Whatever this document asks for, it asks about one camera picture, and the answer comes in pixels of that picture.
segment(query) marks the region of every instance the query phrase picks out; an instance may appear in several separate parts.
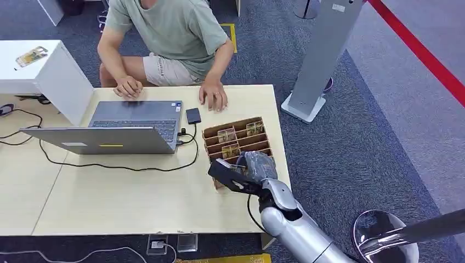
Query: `red stripe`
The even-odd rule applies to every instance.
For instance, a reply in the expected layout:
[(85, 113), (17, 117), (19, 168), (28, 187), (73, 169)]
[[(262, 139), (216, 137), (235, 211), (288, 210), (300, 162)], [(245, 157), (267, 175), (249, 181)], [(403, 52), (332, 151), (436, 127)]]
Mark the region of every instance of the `red stripe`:
[(420, 61), (465, 107), (465, 86), (410, 32), (381, 0), (368, 0)]

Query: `laptop keyboard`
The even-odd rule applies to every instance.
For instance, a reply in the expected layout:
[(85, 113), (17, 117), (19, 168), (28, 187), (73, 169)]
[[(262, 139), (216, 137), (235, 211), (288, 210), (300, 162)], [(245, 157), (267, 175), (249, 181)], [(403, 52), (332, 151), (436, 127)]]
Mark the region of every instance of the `laptop keyboard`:
[(91, 127), (153, 127), (166, 142), (172, 142), (175, 139), (176, 121), (95, 121)]

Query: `beige shorts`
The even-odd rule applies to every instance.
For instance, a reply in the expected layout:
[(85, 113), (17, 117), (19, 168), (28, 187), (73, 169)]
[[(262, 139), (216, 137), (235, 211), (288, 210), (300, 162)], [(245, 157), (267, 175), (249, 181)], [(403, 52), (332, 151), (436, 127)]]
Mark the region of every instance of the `beige shorts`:
[(144, 70), (147, 80), (157, 86), (187, 86), (202, 82), (192, 76), (178, 60), (171, 60), (150, 53), (144, 58)]

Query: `cardboard slot rack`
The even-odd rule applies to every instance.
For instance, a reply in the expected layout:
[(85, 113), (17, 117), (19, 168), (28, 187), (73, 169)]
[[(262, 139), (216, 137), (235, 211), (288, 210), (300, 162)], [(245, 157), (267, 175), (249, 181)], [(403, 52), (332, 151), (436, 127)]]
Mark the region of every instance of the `cardboard slot rack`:
[[(239, 145), (240, 152), (260, 151), (270, 157), (273, 157), (273, 152), (270, 148), (270, 142), (266, 134), (265, 123), (263, 123), (262, 133), (247, 136), (247, 124), (255, 122), (263, 123), (263, 120), (261, 117), (254, 117), (203, 130), (202, 136), (205, 142), (205, 150), (207, 151), (210, 163), (217, 158), (223, 158), (222, 148), (224, 146), (230, 146), (234, 144)], [(235, 130), (235, 139), (226, 142), (219, 142), (218, 131), (230, 128), (234, 128)], [(239, 155), (234, 155), (225, 159), (225, 161), (230, 164), (236, 164), (238, 158)], [(213, 179), (213, 183), (216, 189), (224, 187), (224, 185), (215, 179)]]

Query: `green t-shirt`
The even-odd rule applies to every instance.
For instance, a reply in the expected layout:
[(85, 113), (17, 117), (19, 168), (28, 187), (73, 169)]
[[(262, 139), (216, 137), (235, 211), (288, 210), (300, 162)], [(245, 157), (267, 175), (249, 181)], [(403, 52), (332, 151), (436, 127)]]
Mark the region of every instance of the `green t-shirt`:
[(179, 60), (200, 79), (228, 39), (205, 0), (158, 0), (150, 9), (140, 0), (110, 0), (105, 26), (126, 33), (132, 25), (151, 52)]

